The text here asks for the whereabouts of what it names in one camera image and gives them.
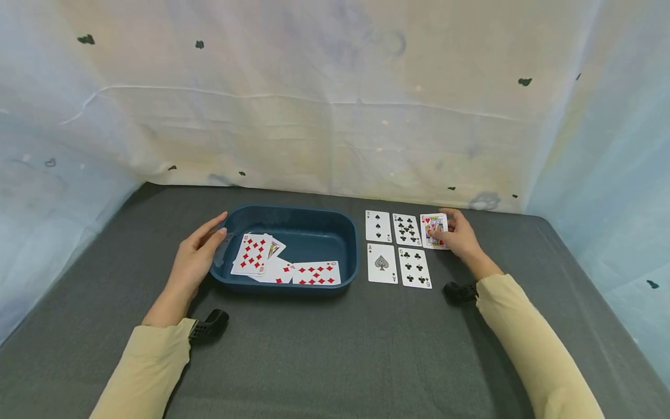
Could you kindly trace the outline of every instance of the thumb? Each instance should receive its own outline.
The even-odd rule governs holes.
[[[207,240],[207,242],[205,242],[205,244],[203,244],[200,250],[203,251],[207,256],[214,257],[216,248],[221,244],[222,241],[226,239],[226,235],[228,235],[228,229],[226,227],[219,229],[217,232],[212,234],[212,236]]]

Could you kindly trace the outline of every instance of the left hand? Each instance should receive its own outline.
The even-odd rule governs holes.
[[[213,230],[228,216],[228,211],[200,226],[179,244],[166,290],[195,297],[198,286],[209,272],[216,248],[226,238],[226,228]]]

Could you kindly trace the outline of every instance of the fabric backdrop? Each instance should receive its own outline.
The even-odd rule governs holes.
[[[546,217],[670,383],[669,17],[0,0],[0,341],[139,182],[238,184]]]

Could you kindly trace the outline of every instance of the tray rim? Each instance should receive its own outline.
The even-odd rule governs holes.
[[[314,207],[306,207],[306,206],[289,206],[289,205],[262,205],[262,204],[249,204],[249,205],[243,205],[239,206],[236,209],[230,211],[228,213],[228,216],[226,217],[219,226],[217,226],[217,229],[221,229],[226,226],[226,222],[230,219],[230,216],[233,214],[237,213],[238,211],[241,211],[246,208],[253,208],[253,207],[261,207],[261,208],[282,208],[282,209],[298,209],[298,210],[307,210],[307,211],[319,211],[322,213],[333,213],[333,214],[338,214],[342,215],[344,218],[346,218],[349,223],[351,223],[351,226],[354,228],[354,251],[356,254],[356,266],[354,267],[354,271],[352,275],[347,278],[345,281],[342,281],[340,284],[336,286],[314,286],[314,285],[301,285],[301,284],[272,284],[272,283],[267,283],[267,282],[253,282],[253,283],[248,283],[248,284],[240,284],[236,282],[229,282],[226,280],[226,278],[222,278],[220,275],[217,275],[214,273],[214,268],[216,265],[214,264],[214,261],[212,260],[212,265],[210,266],[209,272],[210,274],[219,281],[220,283],[228,286],[240,286],[240,287],[255,287],[259,286],[261,288],[277,288],[277,289],[283,289],[283,290],[290,290],[290,289],[296,289],[296,290],[341,290],[342,288],[348,287],[351,285],[351,283],[356,279],[356,276],[358,276],[358,271],[360,269],[360,263],[358,262],[358,229],[356,228],[356,224],[354,224],[354,220],[349,217],[347,214],[341,213],[339,211],[333,211],[333,210],[328,210],[328,209],[320,209],[320,208],[314,208]]]

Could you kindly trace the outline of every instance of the sleeve cuff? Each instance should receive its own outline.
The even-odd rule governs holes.
[[[188,351],[191,349],[188,335],[195,323],[193,318],[183,318],[176,326],[137,326],[128,340],[123,356],[156,358],[181,352],[188,359]]]

